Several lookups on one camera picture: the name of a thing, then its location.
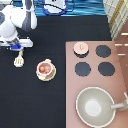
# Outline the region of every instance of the bowl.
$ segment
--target bowl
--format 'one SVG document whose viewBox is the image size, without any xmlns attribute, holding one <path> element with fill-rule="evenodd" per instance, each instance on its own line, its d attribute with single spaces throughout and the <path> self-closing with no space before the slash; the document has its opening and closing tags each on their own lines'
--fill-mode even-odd
<svg viewBox="0 0 128 128">
<path fill-rule="evenodd" d="M 114 104 L 110 94 L 99 87 L 88 87 L 82 90 L 76 99 L 76 111 L 80 119 L 94 128 L 108 126 L 115 117 Z"/>
</svg>

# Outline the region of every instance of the black burner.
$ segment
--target black burner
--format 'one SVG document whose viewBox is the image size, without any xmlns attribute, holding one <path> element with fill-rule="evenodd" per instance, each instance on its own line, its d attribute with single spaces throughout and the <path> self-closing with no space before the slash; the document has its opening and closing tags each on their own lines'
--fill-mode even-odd
<svg viewBox="0 0 128 128">
<path fill-rule="evenodd" d="M 87 76 L 89 75 L 90 71 L 91 68 L 86 62 L 79 62 L 75 66 L 75 72 L 79 76 Z"/>
<path fill-rule="evenodd" d="M 111 54 L 111 49 L 106 45 L 99 45 L 96 48 L 96 54 L 100 57 L 108 57 Z"/>
<path fill-rule="evenodd" d="M 100 63 L 98 70 L 103 76 L 112 76 L 115 72 L 114 66 L 109 62 Z"/>
</svg>

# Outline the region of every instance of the pot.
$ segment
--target pot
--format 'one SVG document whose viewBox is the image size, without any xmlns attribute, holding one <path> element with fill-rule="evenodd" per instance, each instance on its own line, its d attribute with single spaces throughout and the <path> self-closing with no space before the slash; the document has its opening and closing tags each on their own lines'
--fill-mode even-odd
<svg viewBox="0 0 128 128">
<path fill-rule="evenodd" d="M 74 47 L 74 54 L 79 58 L 84 58 L 88 55 L 89 49 L 85 42 L 77 42 Z"/>
<path fill-rule="evenodd" d="M 50 59 L 46 59 L 37 65 L 36 74 L 40 80 L 49 81 L 54 78 L 56 74 L 56 68 L 51 63 Z"/>
</svg>

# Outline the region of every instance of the stove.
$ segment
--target stove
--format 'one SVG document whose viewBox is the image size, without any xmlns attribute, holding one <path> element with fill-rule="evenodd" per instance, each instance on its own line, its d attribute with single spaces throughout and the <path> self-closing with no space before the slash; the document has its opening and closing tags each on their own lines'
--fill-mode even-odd
<svg viewBox="0 0 128 128">
<path fill-rule="evenodd" d="M 74 46 L 79 43 L 86 44 L 86 53 L 78 49 L 74 52 Z M 66 128 L 90 128 L 76 111 L 77 96 L 87 87 L 106 90 L 115 103 L 125 99 L 126 87 L 114 41 L 66 42 Z M 128 111 L 117 110 L 107 128 L 127 128 L 127 117 Z"/>
</svg>

